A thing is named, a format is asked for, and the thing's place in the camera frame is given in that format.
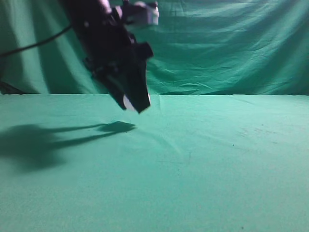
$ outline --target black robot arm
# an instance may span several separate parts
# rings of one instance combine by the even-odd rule
[[[59,0],[82,47],[85,64],[122,109],[126,96],[139,113],[150,106],[146,63],[153,57],[148,43],[138,43],[127,25],[158,24],[157,2],[111,6],[108,0]]]

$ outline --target table surface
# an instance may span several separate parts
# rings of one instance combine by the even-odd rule
[[[308,96],[0,96],[1,232],[308,232]]]

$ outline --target black cable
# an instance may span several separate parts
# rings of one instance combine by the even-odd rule
[[[29,45],[29,46],[26,46],[26,47],[21,47],[21,48],[18,48],[18,49],[15,49],[15,50],[12,50],[12,51],[9,51],[9,52],[5,52],[5,53],[2,53],[0,54],[0,58],[3,58],[3,57],[7,57],[7,56],[10,56],[10,55],[13,55],[15,53],[19,53],[19,52],[23,52],[25,50],[28,50],[28,49],[31,49],[31,48],[34,48],[34,47],[37,47],[37,46],[41,46],[43,44],[46,44],[46,43],[49,43],[51,42],[52,40],[56,39],[57,37],[59,37],[60,35],[66,33],[68,30],[70,30],[72,28],[72,26],[68,26],[66,28],[64,28],[61,32],[59,32],[58,34],[56,35],[53,35],[52,37],[46,39],[46,40],[43,40],[41,42],[38,42],[38,43],[35,43],[35,44],[32,44],[32,45]]]

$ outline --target green cloth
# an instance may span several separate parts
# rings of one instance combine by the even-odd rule
[[[151,100],[0,96],[0,231],[308,232],[309,97]]]
[[[137,31],[155,57],[157,94],[309,94],[308,0],[159,0],[160,25]],[[69,23],[56,0],[0,0],[0,52]],[[7,60],[3,81],[27,93],[105,93],[72,31]]]

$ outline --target green curtain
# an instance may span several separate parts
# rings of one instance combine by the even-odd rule
[[[0,0],[0,52],[41,41],[68,21],[56,0]],[[160,25],[134,31],[155,57],[156,94],[309,94],[309,1],[159,0]],[[73,31],[0,60],[27,93],[106,93],[84,68]]]

